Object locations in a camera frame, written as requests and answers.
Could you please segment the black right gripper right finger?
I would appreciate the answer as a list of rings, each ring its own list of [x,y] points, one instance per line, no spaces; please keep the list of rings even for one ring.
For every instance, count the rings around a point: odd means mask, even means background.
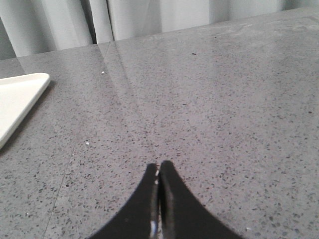
[[[159,201],[165,239],[239,239],[210,214],[182,181],[174,164],[164,161],[159,171]]]

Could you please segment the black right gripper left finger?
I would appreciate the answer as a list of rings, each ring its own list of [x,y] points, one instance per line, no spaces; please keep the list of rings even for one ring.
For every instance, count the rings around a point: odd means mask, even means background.
[[[159,225],[159,171],[154,163],[128,201],[92,239],[156,239]]]

